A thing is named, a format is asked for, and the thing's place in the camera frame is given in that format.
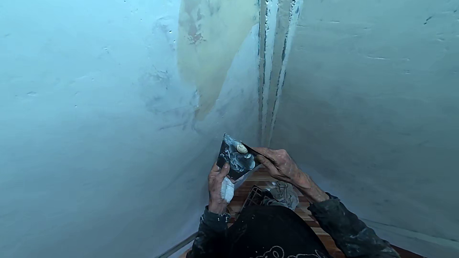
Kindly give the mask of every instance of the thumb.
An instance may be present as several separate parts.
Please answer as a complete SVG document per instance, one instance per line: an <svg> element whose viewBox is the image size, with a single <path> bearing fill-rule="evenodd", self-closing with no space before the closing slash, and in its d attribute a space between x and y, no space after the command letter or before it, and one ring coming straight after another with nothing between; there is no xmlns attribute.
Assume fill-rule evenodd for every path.
<svg viewBox="0 0 459 258"><path fill-rule="evenodd" d="M257 160L270 171L277 172L277 168L263 155L257 155Z"/></svg>
<svg viewBox="0 0 459 258"><path fill-rule="evenodd" d="M228 163L225 163L225 165L222 167L222 170L218 174L218 178L220 180L223 180L226 175L228 175L228 172L230 171L230 165Z"/></svg>

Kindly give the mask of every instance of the wall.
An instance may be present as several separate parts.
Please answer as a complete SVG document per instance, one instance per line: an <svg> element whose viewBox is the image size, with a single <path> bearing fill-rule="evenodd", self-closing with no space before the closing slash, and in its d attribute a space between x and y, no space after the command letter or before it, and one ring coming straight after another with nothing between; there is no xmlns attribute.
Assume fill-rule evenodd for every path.
<svg viewBox="0 0 459 258"><path fill-rule="evenodd" d="M458 257L459 4L309 0L272 147L378 234Z"/></svg>
<svg viewBox="0 0 459 258"><path fill-rule="evenodd" d="M258 143L258 12L3 1L1 256L152 257L196 231L223 133Z"/></svg>

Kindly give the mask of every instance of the person's right hand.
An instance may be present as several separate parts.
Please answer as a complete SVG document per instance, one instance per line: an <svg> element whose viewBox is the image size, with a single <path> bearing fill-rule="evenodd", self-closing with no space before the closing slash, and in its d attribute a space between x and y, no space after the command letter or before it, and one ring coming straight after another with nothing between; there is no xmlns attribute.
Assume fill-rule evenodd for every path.
<svg viewBox="0 0 459 258"><path fill-rule="evenodd" d="M254 147L253 149L262 154L257 155L257 160L265 167L265 169L261 168L260 170L268 172L271 177L291 184L295 184L304 177L305 174L286 150L273 150L262 147Z"/></svg>
<svg viewBox="0 0 459 258"><path fill-rule="evenodd" d="M257 160L265 166L264 170L277 180L284 181L298 188L311 202L323 202L329 196L320 189L316 183L303 173L286 150L273 150L269 148L253 148L262 155L257 155Z"/></svg>

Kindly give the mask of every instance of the paint stain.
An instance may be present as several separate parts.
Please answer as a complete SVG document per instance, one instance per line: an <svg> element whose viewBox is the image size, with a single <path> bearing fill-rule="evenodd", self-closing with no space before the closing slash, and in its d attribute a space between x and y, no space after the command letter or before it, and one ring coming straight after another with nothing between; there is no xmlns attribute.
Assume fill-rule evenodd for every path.
<svg viewBox="0 0 459 258"><path fill-rule="evenodd" d="M258 22L258 0L181 1L177 63L181 78L198 90L196 119L212 110L234 56Z"/></svg>

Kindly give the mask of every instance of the white wall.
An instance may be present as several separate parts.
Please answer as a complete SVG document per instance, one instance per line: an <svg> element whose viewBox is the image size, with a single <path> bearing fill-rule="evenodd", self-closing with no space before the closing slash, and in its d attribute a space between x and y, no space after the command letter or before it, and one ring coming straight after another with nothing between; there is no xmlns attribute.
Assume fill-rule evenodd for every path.
<svg viewBox="0 0 459 258"><path fill-rule="evenodd" d="M197 229L223 133L258 142L258 17L212 5L196 33L238 40L197 57L226 69L201 112L180 1L0 3L1 257L152 257Z"/></svg>
<svg viewBox="0 0 459 258"><path fill-rule="evenodd" d="M272 138L381 236L429 258L459 254L458 9L304 1Z"/></svg>

